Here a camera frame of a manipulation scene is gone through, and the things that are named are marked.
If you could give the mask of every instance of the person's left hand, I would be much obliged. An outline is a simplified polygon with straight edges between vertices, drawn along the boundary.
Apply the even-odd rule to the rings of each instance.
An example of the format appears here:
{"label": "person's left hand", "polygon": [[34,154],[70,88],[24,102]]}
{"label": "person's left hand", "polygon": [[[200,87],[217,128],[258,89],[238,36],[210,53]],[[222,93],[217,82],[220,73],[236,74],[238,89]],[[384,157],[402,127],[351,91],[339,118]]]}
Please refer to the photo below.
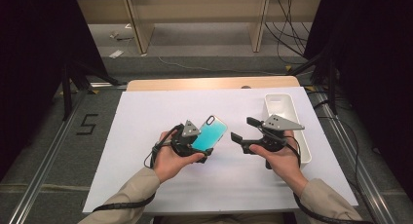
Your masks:
{"label": "person's left hand", "polygon": [[[167,132],[162,132],[160,140]],[[203,153],[196,153],[188,157],[180,157],[170,146],[163,146],[155,160],[154,171],[161,183],[175,177],[182,168],[193,164],[204,157]]]}

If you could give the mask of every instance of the hand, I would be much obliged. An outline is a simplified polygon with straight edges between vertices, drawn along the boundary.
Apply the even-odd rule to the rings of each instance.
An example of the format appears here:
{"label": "hand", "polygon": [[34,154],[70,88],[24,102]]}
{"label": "hand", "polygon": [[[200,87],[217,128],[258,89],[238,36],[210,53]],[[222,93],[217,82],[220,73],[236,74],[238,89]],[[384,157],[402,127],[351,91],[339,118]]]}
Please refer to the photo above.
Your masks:
{"label": "hand", "polygon": [[[297,149],[295,140],[291,138],[294,136],[294,132],[285,131],[284,136],[289,136],[287,138],[288,144]],[[265,158],[270,163],[273,171],[288,184],[298,197],[301,197],[308,180],[298,167],[298,159],[291,149],[283,147],[278,152],[270,152],[259,145],[252,144],[249,146],[249,150]]]}
{"label": "hand", "polygon": [[[160,140],[164,138],[167,132],[161,134]],[[170,146],[164,146],[158,152],[155,160],[154,171],[161,183],[175,177],[179,171],[189,164],[193,164],[203,158],[205,155],[196,153],[188,157],[180,157]]]}

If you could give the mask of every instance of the phone case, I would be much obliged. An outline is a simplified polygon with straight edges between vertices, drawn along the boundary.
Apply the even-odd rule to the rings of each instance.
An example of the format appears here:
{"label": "phone case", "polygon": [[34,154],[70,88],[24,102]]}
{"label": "phone case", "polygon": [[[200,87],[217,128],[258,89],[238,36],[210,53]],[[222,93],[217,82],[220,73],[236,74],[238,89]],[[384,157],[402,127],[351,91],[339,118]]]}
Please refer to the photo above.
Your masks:
{"label": "phone case", "polygon": [[206,149],[212,148],[221,139],[222,135],[227,130],[227,126],[218,119],[216,116],[209,116],[201,126],[201,134],[192,144],[194,149],[206,151]]}

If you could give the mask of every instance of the beige sleeve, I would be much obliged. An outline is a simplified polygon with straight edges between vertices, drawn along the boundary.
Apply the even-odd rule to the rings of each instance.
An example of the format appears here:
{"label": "beige sleeve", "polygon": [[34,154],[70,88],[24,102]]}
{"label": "beige sleeve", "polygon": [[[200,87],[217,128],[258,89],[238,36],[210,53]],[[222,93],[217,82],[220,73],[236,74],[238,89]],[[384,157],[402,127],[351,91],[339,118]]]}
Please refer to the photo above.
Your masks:
{"label": "beige sleeve", "polygon": [[[361,220],[357,211],[321,179],[311,180],[304,188],[300,200],[307,209],[322,216],[344,220]],[[310,218],[310,222],[312,224],[322,223],[313,218]]]}
{"label": "beige sleeve", "polygon": [[[151,197],[159,186],[160,181],[154,170],[143,168],[104,204],[141,202]],[[144,207],[96,211],[79,223],[136,223],[143,209]]]}

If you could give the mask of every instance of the white table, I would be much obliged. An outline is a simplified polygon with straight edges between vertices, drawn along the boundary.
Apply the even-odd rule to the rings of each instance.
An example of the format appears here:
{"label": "white table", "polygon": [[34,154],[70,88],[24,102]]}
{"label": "white table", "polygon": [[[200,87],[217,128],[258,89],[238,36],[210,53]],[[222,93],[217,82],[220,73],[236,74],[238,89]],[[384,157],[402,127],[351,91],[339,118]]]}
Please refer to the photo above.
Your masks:
{"label": "white table", "polygon": [[262,119],[267,93],[292,96],[312,154],[304,174],[309,179],[323,179],[351,205],[357,205],[305,91],[297,87],[123,93],[83,211],[91,212],[103,204],[143,167],[160,132],[187,119],[200,126],[210,114],[220,117],[228,131],[205,164],[190,165],[162,184],[145,212],[168,215],[297,208],[291,190],[265,169],[264,159],[243,154],[240,145],[230,138],[231,131],[245,139],[262,136],[245,119]]}

